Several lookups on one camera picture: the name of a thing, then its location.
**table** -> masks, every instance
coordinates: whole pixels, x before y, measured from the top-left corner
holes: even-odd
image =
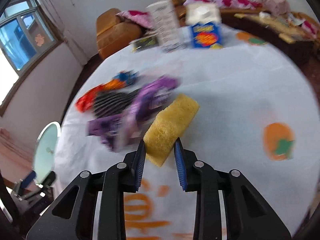
[[[234,17],[233,27],[249,32],[270,42],[284,52],[298,66],[309,61],[314,45],[314,41],[312,39],[296,34],[298,37],[296,41],[294,43],[288,43],[279,37],[279,35],[283,35],[283,30],[280,31],[268,24],[257,22],[257,18],[255,17],[255,15],[248,15],[243,18]],[[303,30],[299,26],[296,28],[298,29],[297,33],[300,33],[300,31],[303,33]]]
[[[120,70],[133,69],[142,75],[127,90],[168,73],[182,79],[174,94],[185,93],[200,105],[181,138],[184,148],[216,170],[240,170],[293,234],[312,201],[319,175],[316,98],[305,77],[282,52],[271,44],[253,46],[237,40],[237,32],[223,26],[225,48],[221,50],[184,49],[165,54],[153,48],[131,53],[127,47],[107,58],[80,89],[62,124],[55,152],[55,193],[62,192],[81,171],[105,171],[137,147],[113,153],[99,137],[87,137],[87,121],[94,116],[78,112],[75,101]],[[265,152],[263,132],[272,123],[285,123],[293,131],[292,159],[273,161]],[[126,210],[126,219],[133,219],[126,222],[128,239],[192,239],[196,193],[182,191],[172,154],[161,168],[146,161],[139,193],[126,195],[125,204],[141,209],[137,211],[140,220],[135,221]]]

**brown sofa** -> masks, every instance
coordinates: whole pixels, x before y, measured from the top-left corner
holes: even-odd
[[[128,46],[130,41],[142,36],[141,27],[122,21],[116,16],[119,12],[119,9],[112,8],[97,18],[97,46],[102,59],[111,56]]]
[[[172,0],[181,26],[185,26],[186,8],[183,6],[185,1],[186,0]],[[257,14],[260,11],[265,11],[265,9],[220,9],[222,22],[231,27],[236,27],[235,13]],[[138,39],[144,34],[144,29],[139,25],[123,21],[120,17],[116,16],[119,12],[119,9],[112,8],[97,18],[97,46],[102,59],[123,49],[130,41]]]
[[[175,10],[180,22],[181,26],[185,26],[185,16],[186,16],[186,7],[183,6],[183,3],[186,0],[172,0],[173,5],[175,6]],[[236,9],[236,8],[225,8],[220,9],[222,22],[234,27],[234,14],[235,13],[250,13],[250,14],[258,14],[261,11],[267,11],[265,8],[256,8],[255,10],[250,9]]]

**metal screw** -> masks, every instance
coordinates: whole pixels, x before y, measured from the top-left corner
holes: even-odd
[[[83,172],[80,173],[80,177],[81,177],[81,178],[86,178],[86,177],[88,177],[89,175],[90,175],[90,173],[89,173],[88,171],[83,171]]]
[[[127,166],[126,163],[118,163],[118,164],[117,164],[117,168],[118,168],[118,169],[124,169],[126,166]]]
[[[231,171],[231,175],[232,176],[234,176],[234,177],[239,177],[240,176],[240,171],[238,171],[238,170],[233,170],[233,171]]]
[[[196,161],[196,162],[195,162],[195,166],[198,167],[198,168],[201,168],[201,167],[204,166],[204,163],[201,162],[201,161]]]

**white box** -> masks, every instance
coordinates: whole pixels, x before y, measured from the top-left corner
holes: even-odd
[[[157,31],[160,46],[166,52],[183,48],[178,31],[180,25],[171,0],[163,0],[147,7]]]

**yellow sponge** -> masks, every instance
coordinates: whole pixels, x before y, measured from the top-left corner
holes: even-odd
[[[161,167],[174,142],[187,129],[198,109],[196,101],[179,94],[172,104],[160,111],[143,137],[147,159]]]

